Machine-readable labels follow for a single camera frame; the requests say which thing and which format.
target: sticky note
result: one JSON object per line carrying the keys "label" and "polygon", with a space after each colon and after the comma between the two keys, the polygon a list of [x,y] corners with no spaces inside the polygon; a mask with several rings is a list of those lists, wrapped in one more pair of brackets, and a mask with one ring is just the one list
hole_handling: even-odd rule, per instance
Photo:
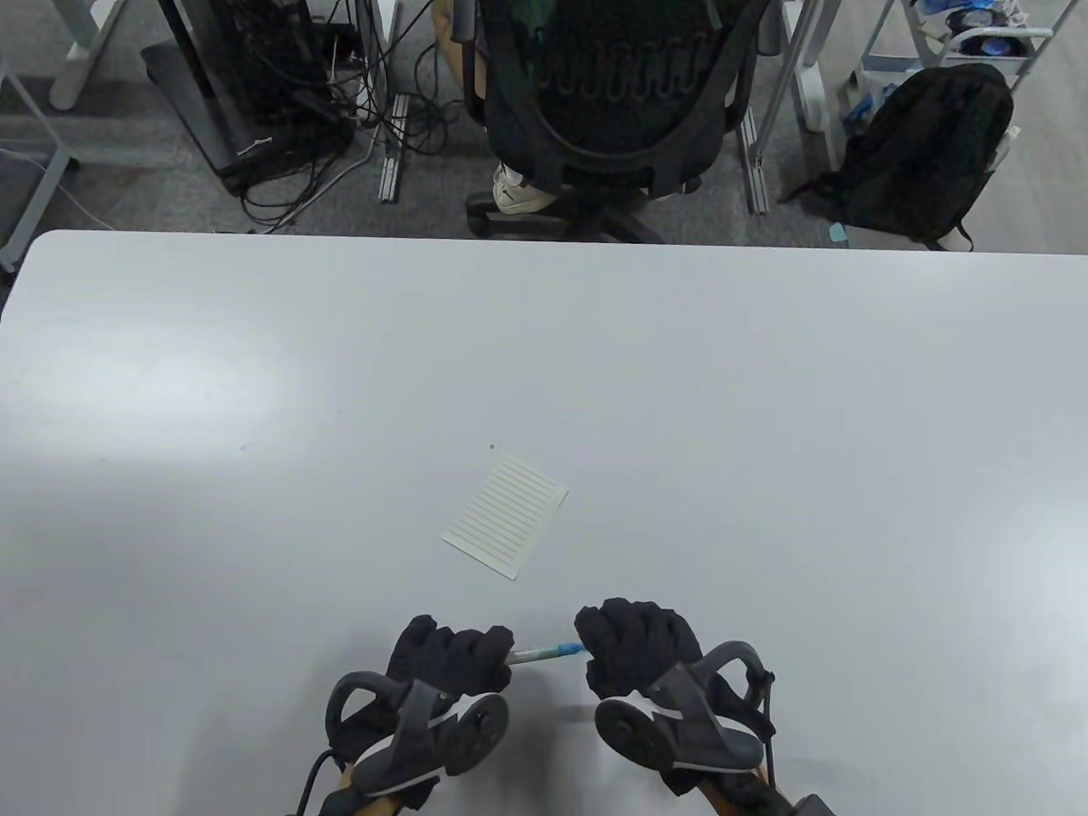
{"label": "sticky note", "polygon": [[530,465],[504,456],[442,540],[512,581],[567,493]]}

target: pen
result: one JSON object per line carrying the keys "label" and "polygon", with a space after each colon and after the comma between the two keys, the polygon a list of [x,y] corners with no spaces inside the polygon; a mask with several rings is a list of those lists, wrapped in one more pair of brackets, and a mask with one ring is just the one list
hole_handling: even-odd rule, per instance
{"label": "pen", "polygon": [[517,666],[519,663],[536,663],[537,660],[551,660],[553,657],[566,657],[584,652],[585,646],[581,643],[560,643],[558,646],[547,646],[545,648],[515,648],[506,658],[507,666]]}

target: table surface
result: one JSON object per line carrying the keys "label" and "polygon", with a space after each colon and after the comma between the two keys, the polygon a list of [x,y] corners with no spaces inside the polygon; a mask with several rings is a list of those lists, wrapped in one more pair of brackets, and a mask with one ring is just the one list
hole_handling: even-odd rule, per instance
{"label": "table surface", "polygon": [[[542,645],[626,595],[759,650],[791,795],[1078,812],[1086,304],[1074,257],[49,234],[0,321],[0,811],[279,816],[411,616]],[[517,581],[440,540],[504,453],[570,487]],[[428,812],[705,816],[583,664],[516,669]]]}

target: black backpack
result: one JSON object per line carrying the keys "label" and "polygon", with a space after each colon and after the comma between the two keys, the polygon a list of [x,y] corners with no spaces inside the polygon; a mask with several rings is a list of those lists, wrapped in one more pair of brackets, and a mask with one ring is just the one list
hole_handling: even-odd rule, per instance
{"label": "black backpack", "polygon": [[989,181],[1012,115],[1012,92],[991,65],[925,69],[850,139],[841,170],[789,198],[809,191],[809,209],[823,215],[930,249],[941,249],[937,240],[952,230],[970,240],[963,219]]}

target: white sneaker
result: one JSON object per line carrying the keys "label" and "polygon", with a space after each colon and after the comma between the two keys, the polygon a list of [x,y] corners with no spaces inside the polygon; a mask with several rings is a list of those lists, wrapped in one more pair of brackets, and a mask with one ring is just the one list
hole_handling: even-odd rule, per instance
{"label": "white sneaker", "polygon": [[504,215],[540,212],[556,199],[551,193],[530,187],[521,173],[510,170],[505,164],[499,164],[495,169],[492,194],[495,196],[498,211]]}

